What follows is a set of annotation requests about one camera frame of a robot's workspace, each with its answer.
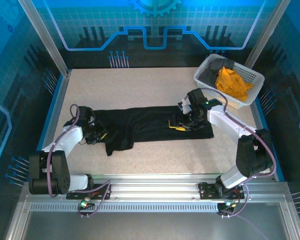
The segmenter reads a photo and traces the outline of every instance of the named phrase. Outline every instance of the yellow garment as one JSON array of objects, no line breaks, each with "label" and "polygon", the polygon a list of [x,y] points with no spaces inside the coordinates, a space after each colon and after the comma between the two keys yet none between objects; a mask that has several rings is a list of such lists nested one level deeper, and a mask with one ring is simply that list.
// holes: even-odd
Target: yellow garment
[{"label": "yellow garment", "polygon": [[248,90],[254,86],[252,83],[246,83],[236,71],[225,68],[224,66],[219,70],[219,76],[215,81],[216,88],[234,97],[241,102],[245,102],[248,98]]}]

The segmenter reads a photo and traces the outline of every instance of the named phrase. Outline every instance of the black garment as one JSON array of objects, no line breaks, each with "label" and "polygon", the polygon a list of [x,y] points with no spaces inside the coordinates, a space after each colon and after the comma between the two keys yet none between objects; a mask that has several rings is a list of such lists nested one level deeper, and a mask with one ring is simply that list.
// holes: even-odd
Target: black garment
[{"label": "black garment", "polygon": [[108,156],[111,156],[113,151],[132,149],[135,142],[214,137],[210,123],[196,131],[169,128],[169,119],[179,112],[178,106],[151,106],[124,110],[96,110],[94,114],[108,132],[102,140]]},{"label": "black garment", "polygon": [[234,66],[235,62],[233,60],[227,58],[216,58],[209,63],[208,67],[200,74],[198,80],[216,89],[216,80],[219,70],[222,69],[222,67],[232,70]]}]

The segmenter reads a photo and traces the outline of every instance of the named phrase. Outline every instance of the white tabletop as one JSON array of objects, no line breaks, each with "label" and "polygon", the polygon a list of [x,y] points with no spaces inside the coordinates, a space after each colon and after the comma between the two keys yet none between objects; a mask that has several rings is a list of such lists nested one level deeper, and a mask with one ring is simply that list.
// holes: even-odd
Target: white tabletop
[{"label": "white tabletop", "polygon": [[[197,88],[195,71],[195,67],[74,69],[55,138],[71,119],[73,103],[93,110],[175,106]],[[255,127],[249,106],[228,110]],[[212,139],[135,142],[132,149],[111,156],[104,143],[77,144],[67,158],[68,167],[71,174],[224,173],[235,165],[237,144],[216,126],[212,128]]]}]

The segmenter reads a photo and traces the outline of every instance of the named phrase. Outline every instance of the gray cloth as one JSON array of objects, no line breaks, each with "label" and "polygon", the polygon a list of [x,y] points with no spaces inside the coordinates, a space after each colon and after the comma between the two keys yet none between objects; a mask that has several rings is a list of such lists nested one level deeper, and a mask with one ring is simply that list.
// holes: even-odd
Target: gray cloth
[{"label": "gray cloth", "polygon": [[216,89],[216,80],[219,74],[219,70],[222,67],[226,69],[233,69],[235,62],[227,58],[216,58],[209,63],[208,67],[200,74],[198,80]]}]

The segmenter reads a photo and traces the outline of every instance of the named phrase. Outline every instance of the plastic basket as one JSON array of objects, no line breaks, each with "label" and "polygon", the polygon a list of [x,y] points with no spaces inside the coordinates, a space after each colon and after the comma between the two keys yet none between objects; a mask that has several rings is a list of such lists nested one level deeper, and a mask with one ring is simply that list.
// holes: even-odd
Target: plastic basket
[{"label": "plastic basket", "polygon": [[[201,73],[203,73],[203,71],[208,67],[209,63],[212,62],[213,60],[220,58],[220,59],[225,59],[225,57],[220,56],[218,54],[211,54],[209,57],[207,57],[203,63],[199,66],[199,68],[196,70],[193,79],[196,81],[198,88],[209,88],[209,89],[214,89],[217,90],[216,88],[212,88],[211,86],[205,84],[204,82],[198,80],[199,76],[201,75]],[[234,67],[233,70],[236,71],[243,79],[243,81],[245,81],[246,83],[252,83],[253,84],[253,88],[251,88],[248,91],[248,98],[246,101],[240,101],[232,96],[229,96],[228,94],[225,94],[223,92],[221,92],[227,99],[228,99],[228,104],[231,105],[232,107],[239,109],[242,108],[243,106],[249,106],[252,104],[252,102],[256,99],[257,95],[259,94],[264,81],[265,81],[265,77],[256,72],[253,71],[252,69],[243,66],[237,62],[234,62]],[[216,92],[211,91],[211,90],[203,90],[203,92],[211,95],[212,97],[225,102],[225,100]]]}]

